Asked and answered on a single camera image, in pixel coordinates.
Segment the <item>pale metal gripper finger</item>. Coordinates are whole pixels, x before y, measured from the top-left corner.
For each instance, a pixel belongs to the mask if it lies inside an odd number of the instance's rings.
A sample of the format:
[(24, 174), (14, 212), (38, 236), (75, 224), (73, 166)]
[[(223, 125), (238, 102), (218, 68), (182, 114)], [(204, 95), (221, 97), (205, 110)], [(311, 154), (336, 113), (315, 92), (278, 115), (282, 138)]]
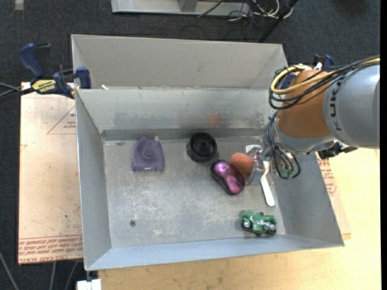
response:
[(265, 165), (262, 161), (254, 161), (252, 171), (247, 177), (247, 185), (260, 185), (261, 176), (264, 173)]
[(265, 201), (269, 207), (274, 207), (275, 206), (275, 198), (274, 198), (273, 193), (270, 189), (270, 185), (269, 185), (268, 179), (267, 179), (267, 174), (270, 170), (270, 163), (268, 161), (262, 162), (262, 170), (263, 170), (263, 173), (262, 173), (261, 178), (260, 178), (260, 183), (261, 183), (262, 191), (263, 191), (263, 194), (265, 197)]

